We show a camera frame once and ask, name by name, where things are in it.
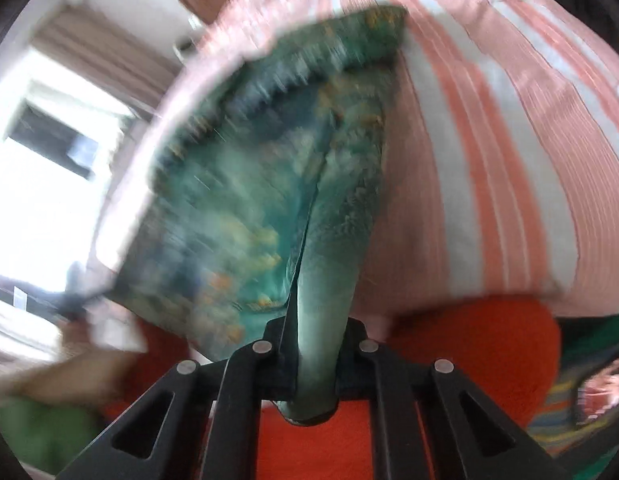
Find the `triangular cutout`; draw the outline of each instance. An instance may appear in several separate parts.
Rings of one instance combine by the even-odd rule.
[[[484,457],[499,455],[515,446],[516,442],[512,436],[499,427],[469,393],[461,392],[459,400]]]
[[[112,447],[136,458],[149,458],[173,398],[172,392],[163,392],[158,395],[134,420],[127,422],[126,426],[113,437]]]

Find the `pink fabric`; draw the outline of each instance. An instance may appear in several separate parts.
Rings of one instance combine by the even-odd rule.
[[[407,7],[409,20],[356,310],[529,293],[562,316],[619,312],[619,57],[552,0],[231,0],[170,92],[126,196],[142,202],[154,149],[243,57],[375,2]],[[120,203],[120,218],[138,218]],[[114,265],[131,230],[112,231]]]

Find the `green patterned cloth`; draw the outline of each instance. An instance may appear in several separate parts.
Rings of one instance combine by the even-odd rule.
[[[296,275],[299,310],[344,325],[404,16],[380,6],[303,27],[205,97],[158,156],[110,298],[213,360],[285,313]]]

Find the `silver screw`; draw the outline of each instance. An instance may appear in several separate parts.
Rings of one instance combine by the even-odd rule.
[[[196,363],[194,361],[181,361],[176,365],[176,371],[181,375],[189,375],[196,370]]]
[[[379,349],[379,344],[373,339],[364,339],[358,344],[358,348],[361,349],[361,352],[373,354]]]
[[[447,359],[438,359],[433,364],[433,369],[441,374],[451,374],[454,371],[454,364]]]
[[[252,349],[257,354],[267,354],[272,349],[272,344],[265,339],[261,339],[260,341],[256,341],[252,345]]]

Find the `pink striped fabric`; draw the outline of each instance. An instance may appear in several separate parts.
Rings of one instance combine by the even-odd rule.
[[[619,57],[552,0],[231,0],[126,176],[137,195],[150,154],[240,59],[375,2],[409,21],[357,312],[528,293],[560,316],[618,313]],[[101,238],[115,266],[125,244]]]

